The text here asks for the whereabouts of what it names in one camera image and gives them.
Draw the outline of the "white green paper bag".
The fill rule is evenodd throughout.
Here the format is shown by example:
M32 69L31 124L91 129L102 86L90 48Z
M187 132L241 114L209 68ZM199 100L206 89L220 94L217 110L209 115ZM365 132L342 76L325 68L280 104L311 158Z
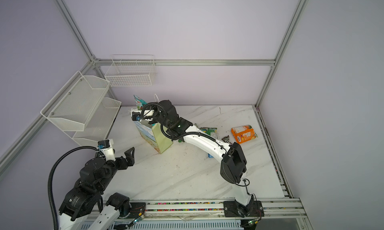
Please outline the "white green paper bag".
M165 152L173 142L166 138L160 129L160 124L149 124L149 121L134 121L136 128L144 140L146 140L159 154Z

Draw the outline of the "red green candy packet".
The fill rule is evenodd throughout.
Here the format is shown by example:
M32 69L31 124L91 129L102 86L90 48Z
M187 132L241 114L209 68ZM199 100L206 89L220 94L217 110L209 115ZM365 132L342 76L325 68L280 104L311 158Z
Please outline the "red green candy packet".
M147 104L146 101L144 101L143 99L141 99L140 97L138 97L137 95L134 95L134 99L135 99L135 103L136 103L136 106L137 106L137 109L138 110L142 110L144 108L144 106Z

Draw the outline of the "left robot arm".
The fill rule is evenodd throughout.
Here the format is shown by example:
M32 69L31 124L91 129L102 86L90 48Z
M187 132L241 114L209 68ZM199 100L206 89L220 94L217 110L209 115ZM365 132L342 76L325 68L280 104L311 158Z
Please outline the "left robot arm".
M70 190L59 208L55 230L79 230L92 213L95 205L101 211L89 227L90 230L107 230L118 218L131 215L130 198L119 193L112 194L106 203L103 194L119 170L135 164L135 148L124 152L124 157L113 160L93 158L80 171L81 177Z

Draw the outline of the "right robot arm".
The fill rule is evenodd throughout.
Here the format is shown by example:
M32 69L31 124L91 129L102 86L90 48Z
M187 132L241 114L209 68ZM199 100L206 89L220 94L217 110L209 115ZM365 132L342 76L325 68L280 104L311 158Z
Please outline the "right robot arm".
M225 201L225 216L261 219L262 203L249 192L250 181L246 178L247 160L238 143L225 143L202 132L192 122L180 117L169 100L147 103L141 110L141 120L159 124L162 134L171 141L181 140L214 157L220 163L221 177L235 186L233 201Z

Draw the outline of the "green snack packet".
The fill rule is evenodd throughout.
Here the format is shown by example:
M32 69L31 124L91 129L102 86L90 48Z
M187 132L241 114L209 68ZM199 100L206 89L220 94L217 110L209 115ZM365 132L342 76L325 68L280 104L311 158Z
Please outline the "green snack packet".
M217 128L200 128L200 130L213 138L218 138Z

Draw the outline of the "purple chocolate bar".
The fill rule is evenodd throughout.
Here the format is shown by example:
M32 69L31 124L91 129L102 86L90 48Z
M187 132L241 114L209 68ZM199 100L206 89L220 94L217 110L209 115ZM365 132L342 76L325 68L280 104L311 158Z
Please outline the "purple chocolate bar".
M230 136L229 136L229 135L227 135L227 136L223 137L223 138L222 138L222 142L224 142L224 143L228 143L228 144L231 144L231 141L230 141Z

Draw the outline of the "orange snack box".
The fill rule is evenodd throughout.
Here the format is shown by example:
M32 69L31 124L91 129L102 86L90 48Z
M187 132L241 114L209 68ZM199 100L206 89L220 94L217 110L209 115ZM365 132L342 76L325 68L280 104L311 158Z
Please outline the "orange snack box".
M231 133L238 144L242 144L258 138L258 135L255 133L255 130L251 125L243 125L231 128Z

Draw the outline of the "white mesh wall shelf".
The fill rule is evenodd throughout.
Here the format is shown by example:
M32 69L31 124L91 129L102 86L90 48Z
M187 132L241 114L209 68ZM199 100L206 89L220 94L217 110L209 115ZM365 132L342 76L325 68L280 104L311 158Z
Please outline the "white mesh wall shelf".
M41 115L80 146L107 139L122 103L109 98L110 82L76 72Z

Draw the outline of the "aluminium frame post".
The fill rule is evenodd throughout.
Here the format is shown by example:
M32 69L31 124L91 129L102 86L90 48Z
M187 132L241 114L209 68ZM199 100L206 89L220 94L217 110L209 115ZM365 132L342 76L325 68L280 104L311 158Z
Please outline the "aluminium frame post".
M85 37L83 36L79 26L76 23L75 18L73 17L70 8L66 4L65 0L53 0L56 6L59 9L59 12L63 16L65 22L69 26L70 31L74 35L77 43L79 44L82 51L85 53L87 59L92 63L96 60L95 55L92 53L91 48L89 47Z

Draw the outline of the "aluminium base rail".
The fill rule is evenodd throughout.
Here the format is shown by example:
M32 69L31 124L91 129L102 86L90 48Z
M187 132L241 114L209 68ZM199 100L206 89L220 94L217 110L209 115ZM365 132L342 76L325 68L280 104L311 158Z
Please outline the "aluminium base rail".
M299 199L251 200L242 207L235 200L132 201L131 213L119 217L111 208L94 211L81 230L311 230Z

